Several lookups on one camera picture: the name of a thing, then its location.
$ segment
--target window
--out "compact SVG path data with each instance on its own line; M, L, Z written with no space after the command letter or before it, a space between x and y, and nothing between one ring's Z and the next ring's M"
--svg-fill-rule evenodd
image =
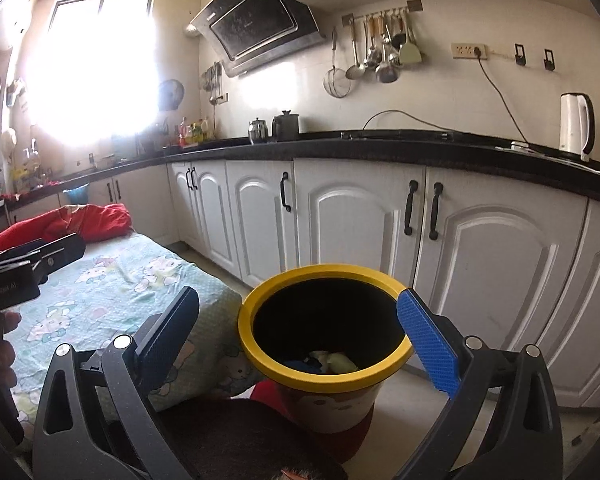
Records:
M151 0L59 2L29 81L33 119L80 146L133 134L157 112Z

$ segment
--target bedsheet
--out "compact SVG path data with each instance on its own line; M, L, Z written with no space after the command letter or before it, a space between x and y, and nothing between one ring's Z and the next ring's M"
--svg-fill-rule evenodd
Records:
M234 396L255 384L259 373L237 336L240 295L132 233L88 245L80 260L49 276L40 297L13 308L22 321L5 339L16 351L18 384L11 393L26 437L32 437L46 370L60 343L90 350L105 347L120 334L133 334L148 316L163 312L184 285L198 292L200 316L167 382L150 395L154 408L163 410L209 392ZM113 413L106 393L99 394L106 415L107 409Z

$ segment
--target blue gripper pad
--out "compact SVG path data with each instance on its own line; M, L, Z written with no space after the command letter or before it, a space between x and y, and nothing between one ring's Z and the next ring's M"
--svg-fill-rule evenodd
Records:
M433 385L453 397L460 387L458 357L423 306L422 300L407 288L398 296L398 320Z

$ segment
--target yellow rim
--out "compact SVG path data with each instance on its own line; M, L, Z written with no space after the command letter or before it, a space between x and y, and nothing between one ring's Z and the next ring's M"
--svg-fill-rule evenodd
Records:
M266 355L253 337L253 320L260 306L286 286L317 278L349 278L369 283L384 290L392 298L406 288L390 276L377 270L352 265L314 265L288 270L257 286L244 300L238 315L238 333L245 354L268 378L290 388L317 394L353 392L373 386L397 372L413 354L411 342L404 337L398 348L379 363L344 375L314 375L287 368Z

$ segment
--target electrical outlet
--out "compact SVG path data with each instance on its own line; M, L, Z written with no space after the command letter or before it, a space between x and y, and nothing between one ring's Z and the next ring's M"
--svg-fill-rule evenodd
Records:
M480 59L487 59L487 46L481 43L452 43L451 54L454 59L478 59L475 47L480 49Z

